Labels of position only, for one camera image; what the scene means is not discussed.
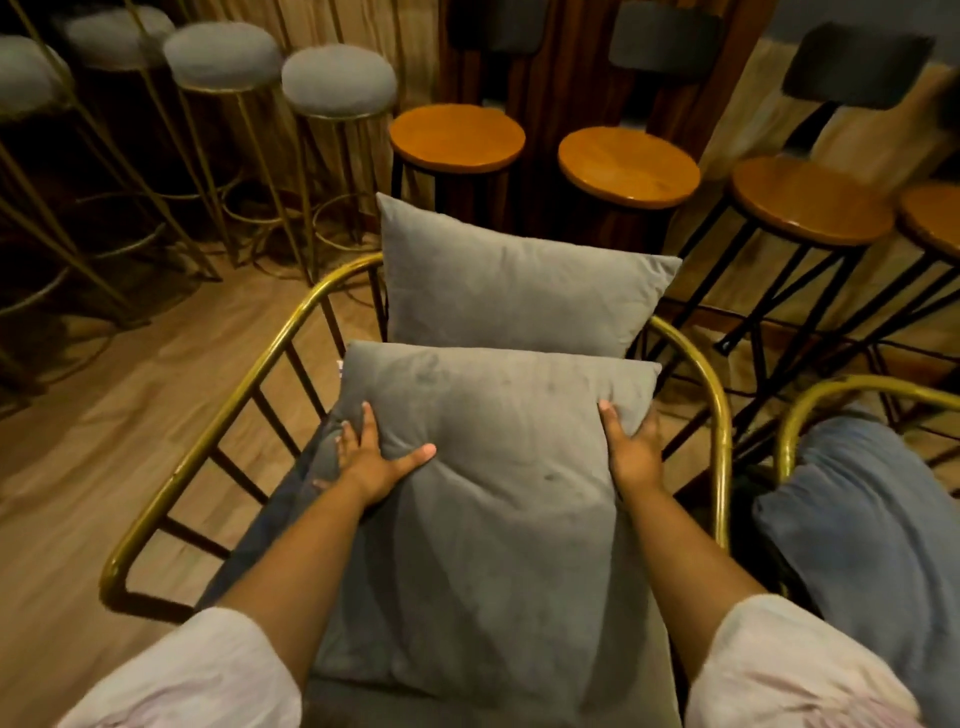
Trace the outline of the person's left hand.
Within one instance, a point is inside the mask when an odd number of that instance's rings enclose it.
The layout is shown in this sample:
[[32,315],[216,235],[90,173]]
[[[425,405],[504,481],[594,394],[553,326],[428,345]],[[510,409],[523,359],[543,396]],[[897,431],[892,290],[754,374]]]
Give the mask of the person's left hand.
[[[350,464],[338,464],[336,478],[319,478],[315,487],[328,491],[334,486],[346,486],[358,496],[363,507],[371,507],[382,502],[401,480],[390,480],[387,462],[379,443],[378,421],[375,410],[369,401],[362,403],[362,423],[354,428],[359,440],[359,449]],[[337,437],[334,454],[337,460]]]

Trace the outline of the person's right hand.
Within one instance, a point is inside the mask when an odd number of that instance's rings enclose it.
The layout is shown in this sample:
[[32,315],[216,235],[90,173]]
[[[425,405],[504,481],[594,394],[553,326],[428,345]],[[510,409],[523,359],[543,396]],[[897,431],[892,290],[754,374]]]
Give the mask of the person's right hand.
[[652,406],[639,428],[617,454],[608,453],[609,468],[621,500],[633,507],[642,497],[665,492],[663,437],[659,412]]

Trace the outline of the large grey velvet pillow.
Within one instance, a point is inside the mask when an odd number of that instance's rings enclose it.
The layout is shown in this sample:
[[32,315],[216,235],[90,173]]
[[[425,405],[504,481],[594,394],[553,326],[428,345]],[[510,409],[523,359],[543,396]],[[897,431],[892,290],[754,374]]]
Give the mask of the large grey velvet pillow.
[[311,675],[494,719],[681,728],[666,628],[597,403],[633,433],[661,366],[355,342],[331,427],[369,403],[383,455],[435,457],[362,519]]

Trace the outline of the person's left forearm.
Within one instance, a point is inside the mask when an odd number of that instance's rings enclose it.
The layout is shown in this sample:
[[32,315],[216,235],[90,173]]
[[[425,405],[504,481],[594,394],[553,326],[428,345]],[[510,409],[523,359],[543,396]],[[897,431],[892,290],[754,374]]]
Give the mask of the person's left forearm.
[[359,522],[382,492],[344,476],[216,603],[252,620],[300,689],[326,632]]

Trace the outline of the person's right forearm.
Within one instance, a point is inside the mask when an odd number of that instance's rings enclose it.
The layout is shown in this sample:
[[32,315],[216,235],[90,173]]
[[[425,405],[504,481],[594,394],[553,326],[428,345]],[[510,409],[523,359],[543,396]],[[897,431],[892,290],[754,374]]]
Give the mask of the person's right forearm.
[[663,487],[620,486],[654,600],[689,682],[706,663],[726,616],[767,594]]

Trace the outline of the wooden seat black bar stool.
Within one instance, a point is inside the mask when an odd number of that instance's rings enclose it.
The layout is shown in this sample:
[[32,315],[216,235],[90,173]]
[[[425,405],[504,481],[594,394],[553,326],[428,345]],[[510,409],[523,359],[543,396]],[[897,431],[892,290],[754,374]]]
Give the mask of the wooden seat black bar stool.
[[[607,58],[669,86],[705,79],[724,39],[721,16],[654,0],[623,0]],[[692,156],[638,127],[584,127],[558,145],[558,165],[576,188],[599,201],[647,216],[641,250],[660,254],[673,214],[701,183]]]
[[510,173],[526,134],[506,110],[482,103],[483,62],[494,57],[513,70],[534,57],[549,6],[550,0],[439,0],[440,55],[455,62],[447,79],[462,81],[463,66],[476,62],[476,83],[390,123],[390,197],[402,200],[410,169],[434,181],[436,213],[497,232],[510,228]]
[[[743,339],[750,343],[755,388],[749,403],[733,417],[733,437],[750,431],[762,407],[780,394],[810,358],[834,334],[811,340],[842,288],[868,250],[894,230],[892,204],[880,191],[854,176],[811,158],[814,145],[843,108],[886,112],[900,104],[917,83],[936,41],[918,30],[891,30],[824,22],[798,43],[783,78],[781,92],[817,106],[788,135],[774,154],[756,155],[731,168],[724,191],[680,249],[686,259],[722,216],[735,211],[742,219],[736,234],[699,281],[673,319],[680,329],[701,309],[752,238],[763,233],[794,247],[787,262],[750,312],[714,344],[728,357]],[[763,323],[777,308],[821,280],[829,279],[792,335],[774,369],[767,365]]]
[[[901,331],[960,304],[960,68],[942,91],[937,107],[938,127],[954,149],[921,183],[906,187],[895,206],[896,230],[921,252],[876,297],[865,303],[810,352],[810,363],[822,378],[839,374],[861,356],[870,373],[884,374],[879,346]],[[944,270],[904,306],[882,321],[863,339],[840,347],[844,337],[866,323],[932,267]]]

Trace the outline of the blue-grey seat cushion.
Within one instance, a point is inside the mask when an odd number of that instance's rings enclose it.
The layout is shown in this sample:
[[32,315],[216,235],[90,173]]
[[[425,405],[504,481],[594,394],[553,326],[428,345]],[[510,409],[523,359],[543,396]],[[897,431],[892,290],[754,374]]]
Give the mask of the blue-grey seat cushion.
[[960,728],[960,505],[891,428],[835,417],[752,507],[834,628],[882,658],[929,728]]

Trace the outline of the white shirt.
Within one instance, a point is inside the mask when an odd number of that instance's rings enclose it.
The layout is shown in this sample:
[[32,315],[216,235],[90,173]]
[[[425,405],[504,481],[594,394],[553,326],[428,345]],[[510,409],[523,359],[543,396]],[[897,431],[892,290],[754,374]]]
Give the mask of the white shirt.
[[[262,630],[210,608],[103,678],[56,728],[299,728],[303,712]],[[924,728],[879,656],[772,594],[726,615],[685,718],[687,728]]]

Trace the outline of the grey cushioned gold bar stool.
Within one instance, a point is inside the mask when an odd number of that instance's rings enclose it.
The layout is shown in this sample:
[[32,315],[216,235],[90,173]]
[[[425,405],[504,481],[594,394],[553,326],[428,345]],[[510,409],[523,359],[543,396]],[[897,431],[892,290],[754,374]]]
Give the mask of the grey cushioned gold bar stool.
[[274,217],[287,237],[295,264],[306,285],[313,277],[302,245],[274,180],[266,150],[251,113],[255,93],[270,91],[281,78],[280,44],[265,30],[241,21],[204,21],[174,31],[163,43],[164,58],[181,91],[232,99],[255,159],[258,180],[269,190]]
[[83,70],[122,97],[104,132],[124,176],[171,224],[198,273],[220,282],[210,253],[232,255],[221,183],[162,49],[177,23],[149,0],[77,2],[54,23]]
[[[26,119],[69,108],[71,75],[60,76],[67,67],[49,46],[21,35],[0,34],[0,128]],[[102,318],[121,329],[138,324],[130,301],[98,273],[90,258],[80,251],[53,208],[42,197],[30,177],[0,138],[0,273],[7,271],[2,249],[3,223],[13,225],[30,237],[52,276],[43,286],[30,288],[25,297],[9,303],[3,296],[9,289],[0,285],[0,319],[34,309],[48,301],[75,274],[86,279],[105,297]]]
[[[376,201],[380,189],[378,162],[370,125],[393,112],[399,82],[387,59],[374,51],[345,43],[312,46],[291,54],[281,70],[281,92],[294,116],[295,181],[306,244],[305,275],[319,279],[321,246],[344,253],[366,255],[379,250],[368,241],[365,205]],[[316,201],[317,182],[309,159],[326,167],[310,126],[328,125],[335,136],[344,182],[341,193]],[[346,215],[350,243],[335,242],[318,231],[321,216],[330,210]]]

